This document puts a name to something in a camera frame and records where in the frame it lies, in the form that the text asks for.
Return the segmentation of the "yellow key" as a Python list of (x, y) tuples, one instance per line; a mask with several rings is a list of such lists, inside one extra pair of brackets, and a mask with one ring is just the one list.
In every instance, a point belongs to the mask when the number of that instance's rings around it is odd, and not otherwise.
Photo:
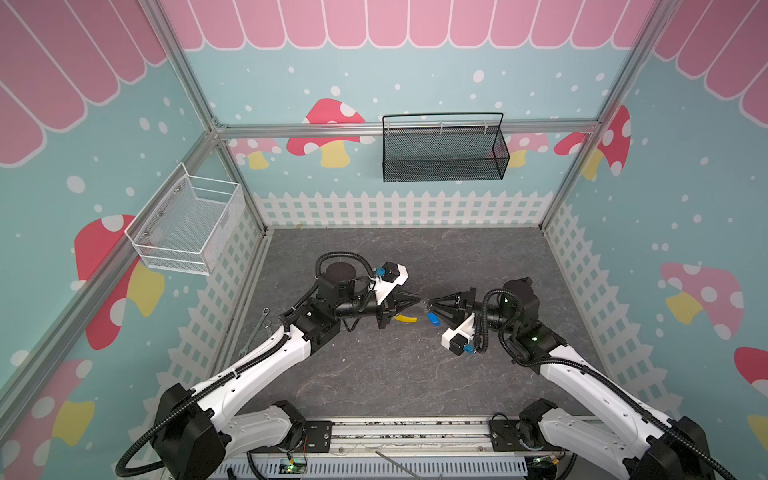
[(405, 315), (396, 315), (394, 316), (394, 319), (398, 322), (408, 323), (408, 324), (416, 323), (418, 321), (418, 318), (416, 317), (410, 317)]

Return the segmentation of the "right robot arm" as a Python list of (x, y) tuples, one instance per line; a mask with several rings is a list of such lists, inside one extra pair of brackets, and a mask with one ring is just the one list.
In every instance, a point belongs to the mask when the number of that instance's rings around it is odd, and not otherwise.
[(569, 393), (598, 419), (581, 420), (538, 399), (517, 420), (492, 420), (501, 446), (530, 452), (560, 448), (616, 479), (732, 478), (709, 450), (704, 430), (673, 419), (603, 375), (539, 318), (530, 278), (510, 280), (479, 298), (474, 289), (428, 300), (428, 315), (447, 329), (441, 343), (457, 356), (481, 354), (496, 337), (511, 361)]

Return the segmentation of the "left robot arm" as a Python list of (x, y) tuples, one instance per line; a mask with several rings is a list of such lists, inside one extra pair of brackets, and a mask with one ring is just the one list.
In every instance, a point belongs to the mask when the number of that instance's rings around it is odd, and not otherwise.
[(408, 278), (402, 264), (374, 268), (354, 252), (321, 255), (312, 286), (279, 315), (279, 328), (261, 345), (207, 380), (190, 388), (176, 383), (162, 394), (153, 425), (117, 461), (115, 474), (130, 478), (164, 469), (175, 479), (207, 479), (233, 456), (296, 448), (306, 419), (290, 402), (254, 414), (243, 407), (341, 331), (353, 331), (368, 317), (384, 329), (419, 303), (403, 287)]

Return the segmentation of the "blue key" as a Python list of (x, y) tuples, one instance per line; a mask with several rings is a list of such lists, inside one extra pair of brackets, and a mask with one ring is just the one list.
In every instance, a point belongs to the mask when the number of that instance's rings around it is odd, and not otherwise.
[(441, 321), (440, 321), (439, 317), (434, 312), (428, 312), (427, 313), (427, 318), (429, 319), (429, 321), (433, 325), (435, 325), (435, 326), (440, 326), (441, 325)]

